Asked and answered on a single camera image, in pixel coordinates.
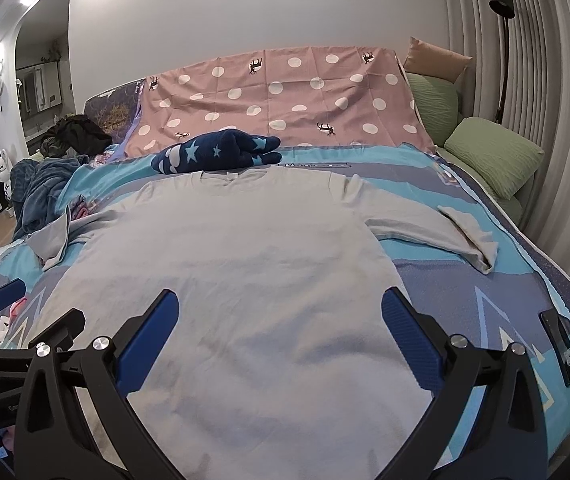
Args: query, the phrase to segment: green pillow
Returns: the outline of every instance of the green pillow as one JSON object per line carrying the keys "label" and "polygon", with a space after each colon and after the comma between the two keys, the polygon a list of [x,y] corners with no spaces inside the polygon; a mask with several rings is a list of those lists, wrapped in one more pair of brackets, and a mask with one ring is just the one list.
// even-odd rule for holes
{"label": "green pillow", "polygon": [[414,101],[425,130],[437,146],[443,147],[458,124],[458,93],[449,81],[407,74]]}
{"label": "green pillow", "polygon": [[543,160],[540,146],[480,117],[463,120],[445,149],[478,171],[505,200],[523,187]]}

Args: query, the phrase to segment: silver bolt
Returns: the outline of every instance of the silver bolt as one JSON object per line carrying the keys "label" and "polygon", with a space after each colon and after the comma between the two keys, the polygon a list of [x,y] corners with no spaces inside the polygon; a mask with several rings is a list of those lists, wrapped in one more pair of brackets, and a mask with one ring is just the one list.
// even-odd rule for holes
{"label": "silver bolt", "polygon": [[454,334],[449,339],[449,342],[451,343],[452,346],[455,346],[456,348],[466,348],[467,345],[469,344],[467,338],[464,335],[460,334]]}
{"label": "silver bolt", "polygon": [[45,357],[49,354],[50,354],[50,347],[46,344],[43,344],[42,346],[39,346],[36,349],[36,355],[38,355],[38,357]]}
{"label": "silver bolt", "polygon": [[525,347],[520,343],[513,343],[511,345],[511,351],[516,355],[525,355]]}
{"label": "silver bolt", "polygon": [[92,341],[94,350],[105,350],[108,346],[110,346],[110,339],[105,336],[97,337]]}

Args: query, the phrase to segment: peach cushion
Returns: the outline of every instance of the peach cushion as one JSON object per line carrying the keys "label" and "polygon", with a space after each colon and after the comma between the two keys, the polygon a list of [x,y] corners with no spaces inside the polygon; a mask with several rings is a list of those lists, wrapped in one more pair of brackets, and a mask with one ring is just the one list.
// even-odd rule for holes
{"label": "peach cushion", "polygon": [[412,38],[403,66],[407,72],[438,77],[455,83],[471,60],[469,56]]}

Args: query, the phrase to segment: pink blanket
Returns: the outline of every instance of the pink blanket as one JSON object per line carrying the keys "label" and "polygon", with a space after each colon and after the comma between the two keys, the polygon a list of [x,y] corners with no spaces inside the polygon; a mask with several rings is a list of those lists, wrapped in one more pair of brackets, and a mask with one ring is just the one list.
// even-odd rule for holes
{"label": "pink blanket", "polygon": [[145,81],[128,158],[190,137],[238,128],[282,146],[434,145],[414,111],[392,50],[278,48],[221,57]]}

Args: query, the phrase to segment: floor lamp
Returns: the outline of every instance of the floor lamp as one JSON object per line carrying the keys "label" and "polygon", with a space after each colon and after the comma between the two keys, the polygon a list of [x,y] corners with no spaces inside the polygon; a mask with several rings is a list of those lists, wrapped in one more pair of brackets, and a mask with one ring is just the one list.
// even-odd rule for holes
{"label": "floor lamp", "polygon": [[502,31],[504,40],[504,54],[505,54],[505,74],[502,79],[502,92],[500,93],[500,103],[496,112],[495,123],[502,122],[502,114],[505,110],[505,97],[507,94],[507,78],[510,67],[510,25],[508,20],[511,20],[516,13],[514,12],[514,0],[489,0],[491,9],[502,17]]}

